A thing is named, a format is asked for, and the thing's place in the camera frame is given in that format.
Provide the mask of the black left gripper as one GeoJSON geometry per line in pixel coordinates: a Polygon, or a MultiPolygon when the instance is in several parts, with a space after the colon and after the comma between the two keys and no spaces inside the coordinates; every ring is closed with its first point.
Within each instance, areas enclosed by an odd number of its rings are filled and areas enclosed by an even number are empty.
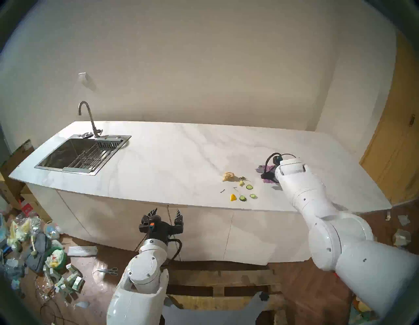
{"type": "Polygon", "coordinates": [[[175,234],[183,233],[183,215],[177,209],[176,217],[174,219],[174,226],[169,225],[164,221],[155,221],[155,216],[158,208],[152,209],[148,214],[144,215],[139,224],[140,232],[148,232],[147,239],[159,240],[164,244],[169,243],[169,238],[175,234]]]}

